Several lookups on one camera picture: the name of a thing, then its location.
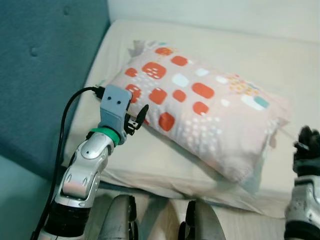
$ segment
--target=tufted headboard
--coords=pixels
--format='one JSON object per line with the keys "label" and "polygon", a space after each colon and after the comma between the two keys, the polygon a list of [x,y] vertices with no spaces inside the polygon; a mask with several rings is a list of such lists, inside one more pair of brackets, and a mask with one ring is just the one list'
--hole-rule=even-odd
{"label": "tufted headboard", "polygon": [[106,0],[0,0],[0,155],[51,177],[65,104],[85,83],[108,16]]}

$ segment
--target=pillow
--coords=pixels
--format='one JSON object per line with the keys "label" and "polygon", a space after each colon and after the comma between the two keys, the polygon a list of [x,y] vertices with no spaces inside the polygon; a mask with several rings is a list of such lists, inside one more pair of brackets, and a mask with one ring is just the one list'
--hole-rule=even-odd
{"label": "pillow", "polygon": [[247,183],[289,121],[287,101],[167,43],[134,45],[111,82],[132,92],[128,113],[136,116],[149,104],[146,124],[233,183]]}

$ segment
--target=robotic arm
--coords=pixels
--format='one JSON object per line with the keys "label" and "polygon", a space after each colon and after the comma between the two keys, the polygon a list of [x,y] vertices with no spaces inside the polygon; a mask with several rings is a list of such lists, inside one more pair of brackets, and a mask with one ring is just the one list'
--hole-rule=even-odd
{"label": "robotic arm", "polygon": [[297,173],[285,211],[286,240],[320,240],[320,135],[302,128],[293,158]]}
{"label": "robotic arm", "polygon": [[101,122],[81,143],[66,170],[38,240],[83,240],[84,230],[108,156],[127,134],[138,130],[148,111],[144,106],[135,120],[127,114],[132,94],[107,85],[100,104]]}

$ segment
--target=fabric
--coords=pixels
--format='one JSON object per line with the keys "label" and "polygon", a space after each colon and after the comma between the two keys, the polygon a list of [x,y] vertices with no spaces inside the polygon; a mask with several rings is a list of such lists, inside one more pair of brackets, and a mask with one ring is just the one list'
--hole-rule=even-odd
{"label": "fabric", "polygon": [[1,239],[30,239],[45,207],[51,181],[1,155],[0,169]]}
{"label": "fabric", "polygon": [[65,105],[83,87],[108,26],[105,0],[0,0],[1,155],[52,177]]}
{"label": "fabric", "polygon": [[[261,176],[258,191],[257,181],[244,183],[244,190],[146,125],[115,148],[101,180],[168,198],[197,197],[283,218],[296,177],[292,143],[302,126],[320,129],[319,46],[168,23],[117,20],[105,35],[85,85],[110,83],[130,60],[128,49],[139,39],[171,43],[217,69],[237,73],[288,98],[293,103],[292,119],[276,134],[276,148],[266,156],[263,168],[263,160],[255,166]],[[90,129],[99,124],[99,109],[100,101],[93,94],[81,96],[65,146],[64,165]]]}
{"label": "fabric", "polygon": [[245,182],[288,122],[288,103],[170,44],[137,45],[141,54],[111,82],[132,93],[128,113],[136,117],[148,104],[148,125],[232,182]]}

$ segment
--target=bed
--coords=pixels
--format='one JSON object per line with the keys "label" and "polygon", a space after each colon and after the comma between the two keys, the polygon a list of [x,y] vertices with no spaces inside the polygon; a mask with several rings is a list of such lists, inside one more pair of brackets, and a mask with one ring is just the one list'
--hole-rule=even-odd
{"label": "bed", "polygon": [[[197,197],[283,218],[295,178],[292,143],[302,126],[320,128],[319,46],[168,23],[117,20],[103,39],[85,85],[110,82],[130,59],[128,49],[134,40],[170,42],[204,57],[219,69],[237,73],[288,98],[293,114],[291,122],[276,136],[277,146],[264,162],[256,193],[230,183],[197,157],[145,126],[115,149],[101,180],[167,198]],[[64,165],[88,131],[99,123],[99,104],[89,93],[80,98],[65,146]]]}

